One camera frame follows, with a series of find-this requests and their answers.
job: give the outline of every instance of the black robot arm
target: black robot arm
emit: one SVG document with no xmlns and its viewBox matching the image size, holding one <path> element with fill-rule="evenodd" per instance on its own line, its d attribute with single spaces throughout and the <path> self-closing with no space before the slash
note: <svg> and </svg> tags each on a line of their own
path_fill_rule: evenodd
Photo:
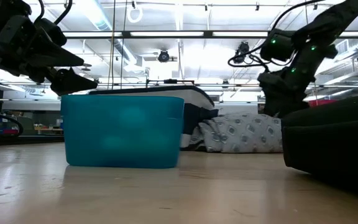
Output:
<svg viewBox="0 0 358 224">
<path fill-rule="evenodd" d="M 318 15 L 313 22 L 296 32 L 273 29 L 262 44 L 264 60 L 289 60 L 291 64 L 276 72 L 264 72 L 258 77 L 265 93 L 265 111 L 279 118 L 308 107 L 303 102 L 305 90 L 324 58 L 334 58 L 333 42 L 358 16 L 358 0 L 347 0 Z"/>
</svg>

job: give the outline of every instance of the white ring hook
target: white ring hook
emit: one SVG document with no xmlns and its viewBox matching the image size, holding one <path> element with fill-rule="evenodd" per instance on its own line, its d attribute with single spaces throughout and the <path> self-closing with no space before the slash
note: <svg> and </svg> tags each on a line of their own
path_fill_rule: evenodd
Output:
<svg viewBox="0 0 358 224">
<path fill-rule="evenodd" d="M 136 19 L 133 19 L 132 16 L 131 16 L 131 12 L 135 11 L 135 10 L 139 10 L 139 15 L 137 16 Z M 133 8 L 128 9 L 127 18 L 128 18 L 129 22 L 131 22 L 131 23 L 139 22 L 142 19 L 142 17 L 143 17 L 143 9 L 141 7 L 138 6 L 135 9 L 133 9 Z"/>
</svg>

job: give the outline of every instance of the teal plastic bin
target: teal plastic bin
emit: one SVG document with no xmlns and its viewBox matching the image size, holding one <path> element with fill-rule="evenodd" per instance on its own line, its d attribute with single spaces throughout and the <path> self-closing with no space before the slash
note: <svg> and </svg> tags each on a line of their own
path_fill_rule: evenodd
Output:
<svg viewBox="0 0 358 224">
<path fill-rule="evenodd" d="M 67 163 L 175 167 L 184 104 L 181 98 L 165 96 L 63 96 Z"/>
</svg>

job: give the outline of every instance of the red object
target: red object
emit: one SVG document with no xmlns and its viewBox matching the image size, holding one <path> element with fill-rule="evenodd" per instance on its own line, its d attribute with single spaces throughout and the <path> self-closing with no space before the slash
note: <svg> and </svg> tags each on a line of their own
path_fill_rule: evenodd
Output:
<svg viewBox="0 0 358 224">
<path fill-rule="evenodd" d="M 309 106 L 314 107 L 314 106 L 324 105 L 328 103 L 333 103 L 335 101 L 336 100 L 311 100 L 309 101 Z"/>
<path fill-rule="evenodd" d="M 17 134 L 19 130 L 16 129 L 5 129 L 2 131 L 3 134 Z"/>
</svg>

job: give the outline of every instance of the workbench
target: workbench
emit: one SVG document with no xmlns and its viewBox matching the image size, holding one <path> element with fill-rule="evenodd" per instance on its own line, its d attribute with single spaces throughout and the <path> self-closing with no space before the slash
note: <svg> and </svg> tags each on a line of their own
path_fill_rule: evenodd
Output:
<svg viewBox="0 0 358 224">
<path fill-rule="evenodd" d="M 0 224 L 358 224 L 358 195 L 282 154 L 182 152 L 175 169 L 72 167 L 64 144 L 0 147 Z"/>
</svg>

